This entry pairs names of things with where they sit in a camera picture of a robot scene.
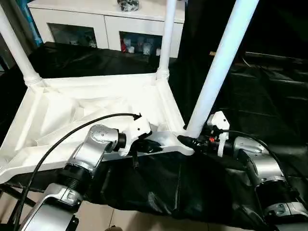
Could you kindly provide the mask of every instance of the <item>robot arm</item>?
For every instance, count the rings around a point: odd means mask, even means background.
[[[219,153],[222,149],[220,137],[217,139],[212,136],[210,134],[198,139],[178,136],[178,139],[199,153],[222,156]],[[288,184],[277,161],[264,146],[253,139],[237,137],[234,142],[223,140],[223,153],[239,160],[247,169],[268,224],[279,231],[307,230],[308,211]]]
[[[135,120],[124,131],[94,125],[85,140],[73,152],[60,171],[56,183],[50,184],[43,197],[25,218],[20,231],[74,231],[78,225],[75,213],[93,179],[104,153],[117,151],[128,154],[132,143],[140,136],[151,133],[144,118]]]

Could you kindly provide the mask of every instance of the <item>cable connector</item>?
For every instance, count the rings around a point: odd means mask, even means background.
[[[137,114],[133,115],[134,120],[137,120],[137,119],[139,119],[141,117],[142,117],[141,113],[139,113],[139,115],[137,115]]]

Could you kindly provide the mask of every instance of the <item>glass cabinet door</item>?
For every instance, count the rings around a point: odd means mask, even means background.
[[[44,42],[108,49],[103,15],[30,8]]]

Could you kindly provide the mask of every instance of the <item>black fabric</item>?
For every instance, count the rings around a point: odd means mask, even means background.
[[[158,60],[76,46],[45,44],[30,57],[42,77],[80,77],[154,72]],[[180,59],[170,65],[169,83],[181,114],[188,122],[211,60]],[[13,120],[26,90],[21,73],[9,71],[3,81],[16,88],[0,91],[3,106],[1,138]],[[231,129],[256,135],[283,160],[292,185],[308,203],[308,187],[286,162],[308,176],[306,134],[308,116],[307,74],[233,66],[213,111],[222,110]],[[244,229],[265,230],[255,191],[243,166],[231,159],[180,153],[139,157],[103,163],[87,200],[123,210],[138,210],[175,218],[190,218]],[[31,190],[42,192],[59,170],[39,172]],[[24,187],[30,174],[6,184]]]

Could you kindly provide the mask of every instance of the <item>table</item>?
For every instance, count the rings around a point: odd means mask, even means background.
[[[158,66],[155,57],[53,43],[40,47],[30,60],[35,70],[46,78],[139,74],[154,72]],[[169,83],[185,122],[188,122],[210,62],[182,59],[170,64]],[[281,158],[291,161],[308,176],[305,75],[234,66],[213,110],[225,113],[231,129],[264,139]],[[16,68],[2,79],[2,86],[14,81],[16,88],[6,87],[0,91],[6,108],[0,117],[1,140],[26,90]],[[169,153],[139,157],[139,165],[139,169],[134,170],[131,159],[104,163],[86,200],[122,210],[243,229],[265,226],[245,170],[231,158]],[[291,169],[283,167],[307,203],[307,185]],[[44,191],[54,181],[57,171],[39,172],[31,190]],[[6,185],[24,187],[29,176],[15,176]]]

